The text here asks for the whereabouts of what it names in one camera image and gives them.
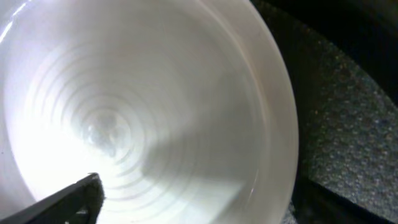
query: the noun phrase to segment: speckled dark surface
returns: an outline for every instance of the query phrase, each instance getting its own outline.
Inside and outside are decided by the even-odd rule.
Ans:
[[[285,12],[253,0],[295,92],[302,175],[398,223],[398,109],[332,43]],[[287,214],[283,223],[295,223]]]

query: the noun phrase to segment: glossy white surface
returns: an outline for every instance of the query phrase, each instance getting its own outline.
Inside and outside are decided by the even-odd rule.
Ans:
[[[280,221],[297,119],[282,58],[248,1],[9,5],[0,200],[12,208],[0,214],[98,172],[98,223]]]

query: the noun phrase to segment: white plate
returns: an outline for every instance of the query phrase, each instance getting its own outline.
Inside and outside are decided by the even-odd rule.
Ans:
[[[249,1],[1,4],[0,217],[98,172],[98,223],[281,221],[297,117]]]

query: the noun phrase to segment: black countertop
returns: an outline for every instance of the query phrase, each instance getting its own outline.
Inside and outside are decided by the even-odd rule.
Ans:
[[[398,109],[347,55],[284,11],[253,0],[295,93],[300,173],[398,223]],[[295,223],[288,213],[284,223]]]

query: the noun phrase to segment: black textured surface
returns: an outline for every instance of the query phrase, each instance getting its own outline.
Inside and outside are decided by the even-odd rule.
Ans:
[[[398,222],[398,110],[376,82],[314,30],[253,0],[285,60],[300,128],[300,172]],[[295,223],[287,215],[284,223]]]

